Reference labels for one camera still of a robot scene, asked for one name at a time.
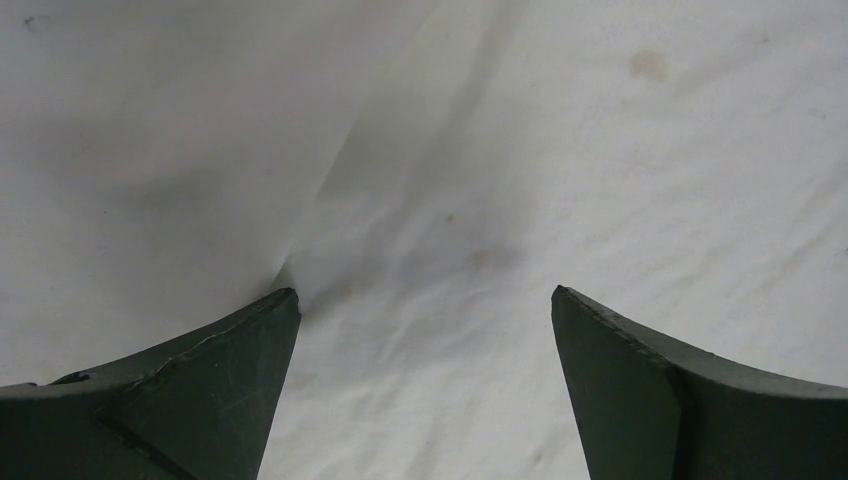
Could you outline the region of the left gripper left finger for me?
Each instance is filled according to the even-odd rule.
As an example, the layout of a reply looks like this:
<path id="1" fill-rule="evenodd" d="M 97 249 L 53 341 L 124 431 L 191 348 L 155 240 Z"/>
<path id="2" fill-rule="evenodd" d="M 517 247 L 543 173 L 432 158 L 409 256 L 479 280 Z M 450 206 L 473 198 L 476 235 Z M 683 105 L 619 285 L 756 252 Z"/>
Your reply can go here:
<path id="1" fill-rule="evenodd" d="M 291 289 L 46 384 L 1 390 L 5 479 L 254 479 L 298 335 Z"/>

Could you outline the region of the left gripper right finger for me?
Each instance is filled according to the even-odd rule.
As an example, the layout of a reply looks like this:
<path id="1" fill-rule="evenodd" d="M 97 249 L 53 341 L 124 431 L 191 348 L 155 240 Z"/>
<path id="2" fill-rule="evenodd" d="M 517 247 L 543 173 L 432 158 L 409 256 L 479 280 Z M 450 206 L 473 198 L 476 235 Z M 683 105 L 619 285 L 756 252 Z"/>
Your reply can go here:
<path id="1" fill-rule="evenodd" d="M 847 391 L 752 368 L 558 287 L 552 325 L 594 479 L 843 479 Z"/>

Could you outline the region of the white t shirt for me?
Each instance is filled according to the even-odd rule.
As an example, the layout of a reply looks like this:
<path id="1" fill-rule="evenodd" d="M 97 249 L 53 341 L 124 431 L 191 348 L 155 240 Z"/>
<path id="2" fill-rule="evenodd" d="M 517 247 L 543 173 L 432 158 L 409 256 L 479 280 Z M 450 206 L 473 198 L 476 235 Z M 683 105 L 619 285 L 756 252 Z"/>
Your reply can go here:
<path id="1" fill-rule="evenodd" d="M 568 286 L 847 381 L 843 1 L 446 1 L 284 264 L 264 479 L 584 479 Z"/>

